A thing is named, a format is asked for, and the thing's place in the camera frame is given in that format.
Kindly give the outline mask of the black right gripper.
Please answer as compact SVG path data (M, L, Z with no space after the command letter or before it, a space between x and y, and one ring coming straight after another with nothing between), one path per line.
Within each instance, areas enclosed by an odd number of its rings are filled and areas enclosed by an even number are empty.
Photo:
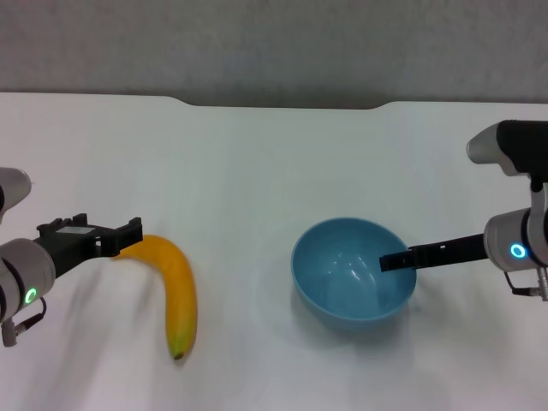
M484 235L470 235L448 241L424 244L400 253L379 258L382 272L401 269L423 269L442 265L455 265L487 259Z

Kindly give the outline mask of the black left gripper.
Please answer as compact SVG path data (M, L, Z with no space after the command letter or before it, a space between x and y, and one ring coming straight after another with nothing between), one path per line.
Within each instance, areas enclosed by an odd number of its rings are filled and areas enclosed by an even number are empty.
M56 218L37 227L35 240L51 257L55 279L89 259L116 257L122 250L143 240L140 217L116 229L92 225L85 213Z

